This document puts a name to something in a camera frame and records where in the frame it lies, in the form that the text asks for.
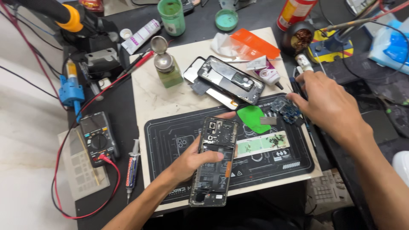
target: syringe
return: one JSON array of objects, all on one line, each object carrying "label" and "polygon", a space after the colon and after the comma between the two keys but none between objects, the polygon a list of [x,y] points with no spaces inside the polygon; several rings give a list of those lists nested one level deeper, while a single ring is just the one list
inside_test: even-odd
[{"label": "syringe", "polygon": [[139,160],[139,155],[141,155],[139,152],[139,140],[134,139],[135,144],[133,146],[132,152],[129,153],[129,163],[128,163],[128,173],[126,176],[126,193],[127,193],[127,201],[126,204],[129,204],[129,198],[130,195],[133,191],[133,188],[135,187],[136,183],[136,171],[138,167],[138,160]]}]

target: black repair mat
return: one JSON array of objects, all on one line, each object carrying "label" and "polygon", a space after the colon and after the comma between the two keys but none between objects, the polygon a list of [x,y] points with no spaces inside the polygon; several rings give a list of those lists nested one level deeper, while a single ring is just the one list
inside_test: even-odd
[{"label": "black repair mat", "polygon": [[[259,99],[257,106],[263,110],[265,116],[273,115],[270,111],[270,103],[278,97],[285,99],[285,93]],[[229,111],[224,106],[219,106],[148,121],[144,130],[151,181],[194,141],[203,127],[205,117],[216,116]],[[286,123],[281,115],[277,119],[277,125],[271,126],[269,131],[262,134],[253,132],[242,123],[238,116],[235,116],[232,120],[240,123],[237,132],[238,140],[285,131],[290,147],[233,160],[229,190],[307,174],[313,171],[315,165],[301,128],[295,124]],[[191,184],[191,180],[180,184],[161,204],[188,199]]]}]

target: blue clamp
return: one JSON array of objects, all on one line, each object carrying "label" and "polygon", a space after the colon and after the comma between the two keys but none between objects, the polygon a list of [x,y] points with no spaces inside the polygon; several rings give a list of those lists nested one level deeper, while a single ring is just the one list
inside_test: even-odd
[{"label": "blue clamp", "polygon": [[[70,77],[68,80],[64,75],[60,75],[61,88],[58,90],[60,99],[63,105],[74,107],[75,115],[77,115],[81,109],[81,103],[84,102],[84,90],[82,86],[78,84],[76,77]],[[77,122],[81,119],[82,115],[79,113],[77,116]]]}]

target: green container lid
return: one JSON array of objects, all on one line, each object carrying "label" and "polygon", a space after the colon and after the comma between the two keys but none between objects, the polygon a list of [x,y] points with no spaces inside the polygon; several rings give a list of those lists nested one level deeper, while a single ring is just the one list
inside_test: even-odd
[{"label": "green container lid", "polygon": [[222,9],[216,14],[217,28],[229,31],[237,26],[238,15],[235,11],[230,9]]}]

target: person's left hand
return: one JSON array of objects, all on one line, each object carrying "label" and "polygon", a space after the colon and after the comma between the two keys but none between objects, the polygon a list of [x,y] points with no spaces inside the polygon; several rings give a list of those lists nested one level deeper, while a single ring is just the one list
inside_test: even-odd
[{"label": "person's left hand", "polygon": [[[230,119],[236,115],[236,112],[228,112],[217,115],[222,119]],[[224,158],[223,153],[215,151],[206,151],[198,154],[200,143],[200,134],[195,141],[182,153],[166,170],[173,175],[177,183],[189,179],[198,167],[204,163],[219,162]]]}]

